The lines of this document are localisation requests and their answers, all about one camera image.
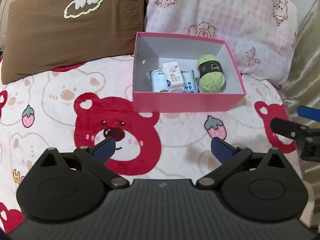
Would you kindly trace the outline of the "small white tissue pack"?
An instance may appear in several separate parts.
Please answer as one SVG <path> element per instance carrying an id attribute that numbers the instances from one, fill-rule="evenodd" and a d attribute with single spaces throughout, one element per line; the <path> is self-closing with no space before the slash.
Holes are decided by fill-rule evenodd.
<path id="1" fill-rule="evenodd" d="M 182 92 L 184 90 L 184 81 L 181 74 L 181 70 L 178 66 L 178 62 L 167 61 L 162 63 L 163 73 L 167 80 L 168 91 L 173 92 Z"/>

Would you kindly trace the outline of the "blue wet wipes pack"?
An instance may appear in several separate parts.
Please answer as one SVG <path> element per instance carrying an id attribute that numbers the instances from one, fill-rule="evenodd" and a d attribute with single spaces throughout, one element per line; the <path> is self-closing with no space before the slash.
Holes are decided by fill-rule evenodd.
<path id="1" fill-rule="evenodd" d="M 197 93 L 198 88 L 193 70 L 181 70 L 178 74 L 156 69 L 147 74 L 152 92 Z"/>

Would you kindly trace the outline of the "pink checkered pillow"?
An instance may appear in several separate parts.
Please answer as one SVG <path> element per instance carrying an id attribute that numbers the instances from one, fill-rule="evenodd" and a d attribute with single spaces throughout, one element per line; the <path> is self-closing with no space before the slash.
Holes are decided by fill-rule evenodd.
<path id="1" fill-rule="evenodd" d="M 283 84 L 296 47 L 297 8 L 289 0 L 146 0 L 147 32 L 224 40 L 240 72 Z"/>

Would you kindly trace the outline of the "brown pillow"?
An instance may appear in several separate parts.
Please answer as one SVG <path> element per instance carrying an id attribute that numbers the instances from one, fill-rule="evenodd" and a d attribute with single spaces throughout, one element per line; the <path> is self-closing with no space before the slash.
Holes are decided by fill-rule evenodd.
<path id="1" fill-rule="evenodd" d="M 16 0 L 8 12 L 2 83 L 132 54 L 143 20 L 144 0 Z"/>

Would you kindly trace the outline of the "olive satin quilt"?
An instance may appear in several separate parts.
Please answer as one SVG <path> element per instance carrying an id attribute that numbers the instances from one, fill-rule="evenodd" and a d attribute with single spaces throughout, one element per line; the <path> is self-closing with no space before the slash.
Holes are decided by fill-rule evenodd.
<path id="1" fill-rule="evenodd" d="M 319 128 L 318 122 L 297 115 L 299 106 L 319 109 L 319 0 L 314 1 L 298 31 L 289 78 L 282 93 L 293 121 Z"/>

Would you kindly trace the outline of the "pink cardboard box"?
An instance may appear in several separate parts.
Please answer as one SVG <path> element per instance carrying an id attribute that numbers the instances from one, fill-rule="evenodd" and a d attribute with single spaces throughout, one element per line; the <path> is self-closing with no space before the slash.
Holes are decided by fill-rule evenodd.
<path id="1" fill-rule="evenodd" d="M 204 92 L 198 60 L 214 55 L 225 78 L 218 91 Z M 140 113 L 223 112 L 246 94 L 228 44 L 199 36 L 137 33 L 133 60 L 133 107 Z"/>

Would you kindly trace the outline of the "green yarn ball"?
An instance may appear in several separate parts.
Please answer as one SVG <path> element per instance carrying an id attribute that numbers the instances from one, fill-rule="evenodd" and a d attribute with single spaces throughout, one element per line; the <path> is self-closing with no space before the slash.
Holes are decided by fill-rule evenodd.
<path id="1" fill-rule="evenodd" d="M 197 61 L 199 86 L 205 93 L 215 93 L 223 89 L 226 77 L 218 58 L 212 54 L 202 55 Z"/>

